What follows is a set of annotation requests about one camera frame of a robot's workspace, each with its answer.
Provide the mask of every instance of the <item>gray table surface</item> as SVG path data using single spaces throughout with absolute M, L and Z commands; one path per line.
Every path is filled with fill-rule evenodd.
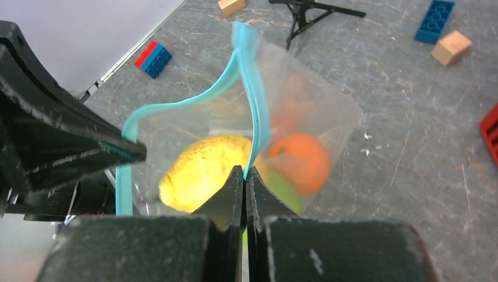
M 498 171 L 478 128 L 498 102 L 498 2 L 457 1 L 444 34 L 456 29 L 474 45 L 448 68 L 431 57 L 433 45 L 413 39 L 429 4 L 337 0 L 333 5 L 366 18 L 332 15 L 292 42 L 293 55 L 363 111 L 332 188 L 307 215 L 408 221 L 442 281 L 498 281 Z M 196 77 L 214 82 L 232 51 L 232 21 L 281 46 L 291 23 L 284 5 L 265 0 L 247 0 L 228 19 L 220 15 L 216 0 L 187 0 L 152 36 L 173 53 L 159 78 L 133 65 L 142 47 L 86 104 L 121 127 L 144 104 L 200 93 Z

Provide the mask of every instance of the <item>teal bag rim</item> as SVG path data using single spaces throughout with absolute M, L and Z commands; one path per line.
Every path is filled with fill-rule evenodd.
M 218 80 L 205 92 L 180 102 L 145 105 L 135 110 L 124 122 L 121 136 L 137 142 L 140 119 L 161 110 L 182 108 L 204 103 L 228 90 L 239 77 L 242 78 L 253 117 L 253 145 L 244 168 L 244 178 L 260 151 L 271 139 L 270 111 L 266 103 L 263 81 L 257 69 L 255 55 L 258 33 L 241 22 L 234 22 L 232 44 L 234 52 Z M 132 166 L 116 168 L 116 214 L 133 215 Z

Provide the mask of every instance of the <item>plastic bag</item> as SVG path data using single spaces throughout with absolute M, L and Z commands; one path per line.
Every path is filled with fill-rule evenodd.
M 256 166 L 298 214 L 326 184 L 358 123 L 358 105 L 239 22 L 232 44 L 214 84 L 194 81 L 208 90 L 144 106 L 127 119 L 122 135 L 142 141 L 147 160 L 117 168 L 117 214 L 193 212 L 234 165 L 245 167 L 244 175 Z

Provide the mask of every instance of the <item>blue lego brick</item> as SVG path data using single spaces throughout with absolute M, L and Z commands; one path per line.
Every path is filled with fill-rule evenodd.
M 436 44 L 445 29 L 454 6 L 455 3 L 451 1 L 432 1 L 415 34 L 415 40 Z
M 171 54 L 166 48 L 158 44 L 148 55 L 147 59 L 140 65 L 140 69 L 151 78 L 156 78 L 168 64 L 170 59 Z

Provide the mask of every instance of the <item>toy block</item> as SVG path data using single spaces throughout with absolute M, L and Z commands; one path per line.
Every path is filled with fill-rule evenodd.
M 220 0 L 218 1 L 218 6 L 220 6 L 221 12 L 225 18 L 228 18 L 245 8 L 245 0 Z
M 432 56 L 445 66 L 460 60 L 472 46 L 472 41 L 458 31 L 446 35 L 432 49 Z
M 479 129 L 484 138 L 484 143 L 498 167 L 498 103 L 487 113 L 479 123 Z
M 454 2 L 434 0 L 422 19 L 415 40 L 435 44 L 453 12 Z
M 135 62 L 135 66 L 148 74 L 151 78 L 156 78 L 171 59 L 171 54 L 163 46 L 156 42 L 151 44 L 140 55 Z

